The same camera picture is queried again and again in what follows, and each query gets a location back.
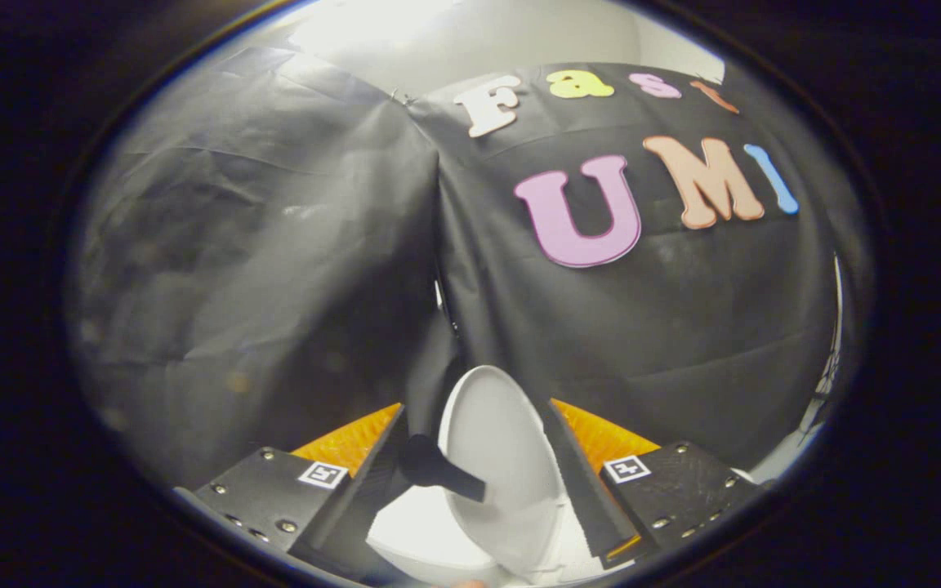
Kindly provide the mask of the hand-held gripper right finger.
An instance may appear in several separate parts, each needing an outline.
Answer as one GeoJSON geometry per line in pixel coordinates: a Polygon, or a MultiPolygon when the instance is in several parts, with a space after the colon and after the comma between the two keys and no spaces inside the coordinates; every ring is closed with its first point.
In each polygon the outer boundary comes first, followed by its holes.
{"type": "Polygon", "coordinates": [[[559,399],[549,409],[561,479],[605,570],[683,550],[765,491],[687,440],[657,444],[559,399]]]}

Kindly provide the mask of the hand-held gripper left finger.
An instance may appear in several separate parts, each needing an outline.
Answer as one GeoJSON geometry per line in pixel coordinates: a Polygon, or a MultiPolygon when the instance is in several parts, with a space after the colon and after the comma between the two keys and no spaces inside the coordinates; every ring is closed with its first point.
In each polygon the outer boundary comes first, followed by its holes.
{"type": "Polygon", "coordinates": [[[408,432],[396,403],[294,450],[255,449],[191,493],[191,505],[277,567],[393,577],[367,543],[408,432]]]}

